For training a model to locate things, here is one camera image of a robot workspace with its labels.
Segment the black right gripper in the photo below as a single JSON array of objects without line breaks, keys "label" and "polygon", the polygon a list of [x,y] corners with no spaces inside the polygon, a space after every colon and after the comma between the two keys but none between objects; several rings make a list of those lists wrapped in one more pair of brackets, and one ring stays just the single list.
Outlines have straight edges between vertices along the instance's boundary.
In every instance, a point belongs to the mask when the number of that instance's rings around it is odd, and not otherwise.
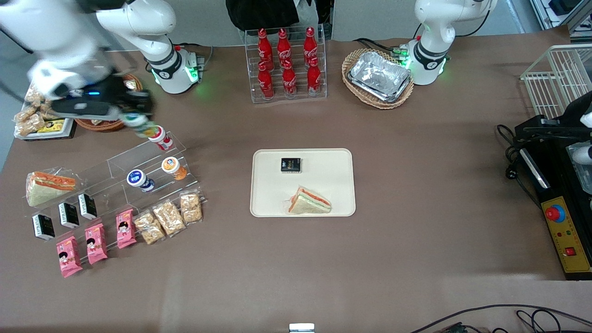
[{"label": "black right gripper", "polygon": [[76,116],[106,117],[123,111],[123,118],[151,118],[151,108],[141,108],[153,102],[148,90],[127,91],[123,94],[102,92],[99,89],[76,89],[70,91],[69,113]]}]

